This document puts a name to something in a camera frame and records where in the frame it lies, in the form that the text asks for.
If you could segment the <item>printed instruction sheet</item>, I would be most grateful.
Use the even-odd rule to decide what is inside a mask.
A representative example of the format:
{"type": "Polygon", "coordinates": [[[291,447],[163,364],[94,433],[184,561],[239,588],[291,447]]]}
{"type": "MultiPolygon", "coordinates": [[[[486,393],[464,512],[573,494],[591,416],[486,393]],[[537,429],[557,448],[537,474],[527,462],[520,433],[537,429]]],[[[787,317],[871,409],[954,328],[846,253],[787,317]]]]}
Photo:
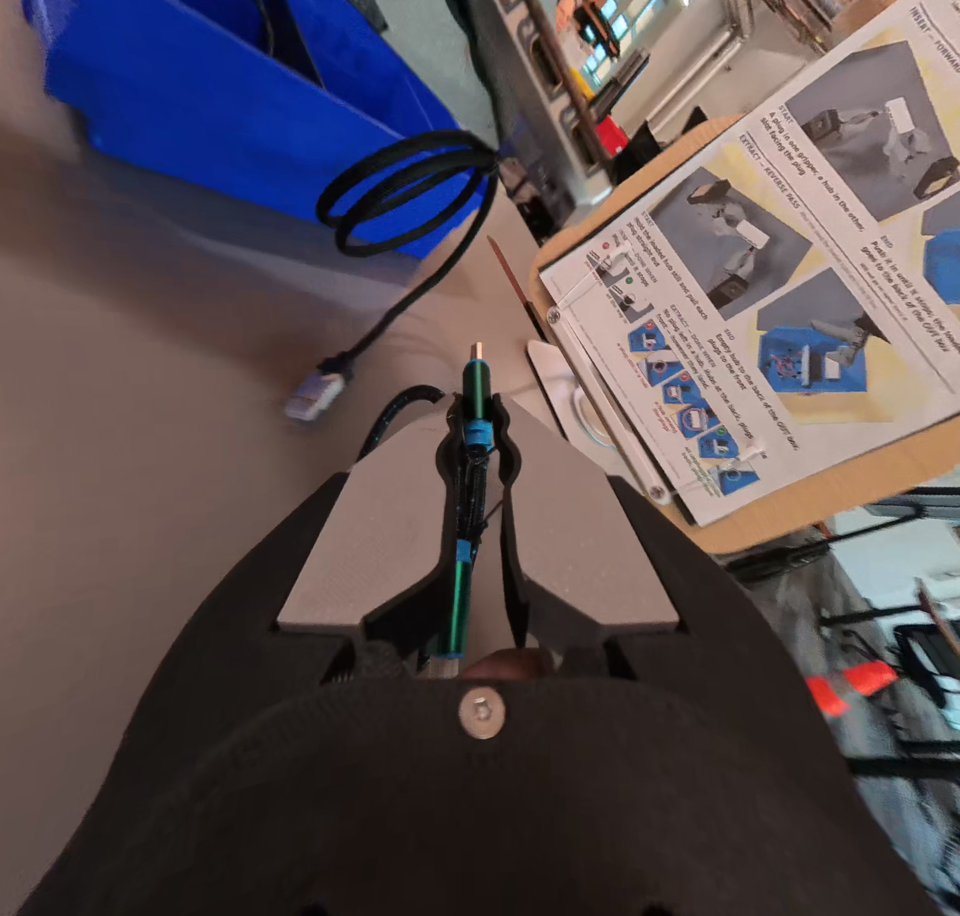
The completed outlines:
{"type": "Polygon", "coordinates": [[[693,526],[958,418],[958,0],[898,0],[538,276],[693,526]]]}

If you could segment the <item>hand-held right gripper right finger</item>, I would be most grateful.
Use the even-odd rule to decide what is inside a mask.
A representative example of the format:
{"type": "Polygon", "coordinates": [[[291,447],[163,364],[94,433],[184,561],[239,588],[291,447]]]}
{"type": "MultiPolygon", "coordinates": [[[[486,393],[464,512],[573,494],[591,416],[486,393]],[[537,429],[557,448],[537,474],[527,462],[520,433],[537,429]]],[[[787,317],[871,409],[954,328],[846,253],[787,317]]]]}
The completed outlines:
{"type": "Polygon", "coordinates": [[[500,551],[517,646],[604,646],[679,614],[616,493],[644,502],[514,400],[498,400],[500,551]]]}

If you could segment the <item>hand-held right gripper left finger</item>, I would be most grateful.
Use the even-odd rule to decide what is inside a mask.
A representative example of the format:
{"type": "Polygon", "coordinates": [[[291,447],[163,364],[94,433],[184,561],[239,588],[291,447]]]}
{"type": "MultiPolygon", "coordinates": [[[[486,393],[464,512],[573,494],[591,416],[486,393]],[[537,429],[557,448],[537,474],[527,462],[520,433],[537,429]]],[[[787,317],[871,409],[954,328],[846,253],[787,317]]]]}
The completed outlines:
{"type": "Polygon", "coordinates": [[[445,397],[349,470],[280,630],[351,639],[439,630],[455,563],[457,404],[445,397]]]}

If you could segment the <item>blue plastic bin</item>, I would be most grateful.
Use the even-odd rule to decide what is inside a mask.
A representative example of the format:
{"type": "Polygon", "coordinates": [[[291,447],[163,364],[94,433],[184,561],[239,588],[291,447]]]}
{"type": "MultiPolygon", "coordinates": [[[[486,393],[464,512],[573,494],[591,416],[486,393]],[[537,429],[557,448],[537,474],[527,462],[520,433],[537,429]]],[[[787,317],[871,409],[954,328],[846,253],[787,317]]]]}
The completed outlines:
{"type": "Polygon", "coordinates": [[[104,155],[318,224],[339,173],[459,125],[350,0],[20,0],[104,155]]]}

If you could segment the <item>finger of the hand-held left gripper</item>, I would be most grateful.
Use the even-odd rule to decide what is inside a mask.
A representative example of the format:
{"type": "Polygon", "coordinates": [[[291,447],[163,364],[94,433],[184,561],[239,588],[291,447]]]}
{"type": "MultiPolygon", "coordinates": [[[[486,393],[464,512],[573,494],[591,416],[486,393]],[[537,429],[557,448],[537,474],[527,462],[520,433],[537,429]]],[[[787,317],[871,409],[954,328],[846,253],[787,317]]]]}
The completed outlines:
{"type": "Polygon", "coordinates": [[[524,0],[529,22],[524,39],[537,80],[558,130],[583,174],[606,173],[609,155],[596,130],[587,92],[575,63],[581,50],[574,15],[582,0],[524,0]]]}
{"type": "Polygon", "coordinates": [[[387,22],[387,43],[463,129],[488,144],[498,143],[495,109],[474,68],[469,37],[451,0],[375,2],[387,22]]]}

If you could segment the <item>wooden document board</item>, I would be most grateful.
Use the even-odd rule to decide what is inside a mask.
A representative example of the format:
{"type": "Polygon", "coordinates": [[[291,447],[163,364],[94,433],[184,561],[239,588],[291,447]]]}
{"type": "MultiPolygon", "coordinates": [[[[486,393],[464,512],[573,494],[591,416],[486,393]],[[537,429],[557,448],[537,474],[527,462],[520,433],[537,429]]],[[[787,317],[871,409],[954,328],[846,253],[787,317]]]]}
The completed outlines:
{"type": "Polygon", "coordinates": [[[606,223],[643,192],[692,159],[739,118],[710,118],[697,125],[620,184],[609,200],[592,211],[584,222],[550,238],[535,255],[527,290],[534,324],[544,332],[547,343],[553,344],[561,353],[565,369],[581,385],[601,419],[608,440],[615,445],[596,461],[605,468],[617,461],[613,470],[607,470],[610,476],[628,475],[627,484],[631,489],[637,490],[642,499],[652,502],[655,509],[678,526],[701,550],[712,555],[747,550],[829,520],[840,512],[898,494],[942,477],[959,461],[959,419],[954,416],[777,490],[709,526],[691,524],[671,497],[664,496],[655,501],[644,493],[646,483],[638,479],[635,468],[635,463],[649,463],[643,455],[644,447],[614,406],[599,372],[579,341],[560,323],[549,322],[548,310],[553,301],[542,281],[541,270],[570,252],[593,229],[606,223]]]}

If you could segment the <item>orange traffic cone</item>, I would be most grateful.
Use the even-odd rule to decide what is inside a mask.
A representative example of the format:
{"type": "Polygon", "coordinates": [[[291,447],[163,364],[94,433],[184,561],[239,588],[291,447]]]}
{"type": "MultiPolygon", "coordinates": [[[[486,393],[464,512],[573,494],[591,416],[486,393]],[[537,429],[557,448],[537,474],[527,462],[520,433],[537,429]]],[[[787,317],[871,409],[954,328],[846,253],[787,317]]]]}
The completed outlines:
{"type": "Polygon", "coordinates": [[[833,670],[826,675],[811,675],[806,687],[818,710],[826,719],[842,718],[860,699],[871,698],[894,685],[898,672],[882,660],[833,670]]]}

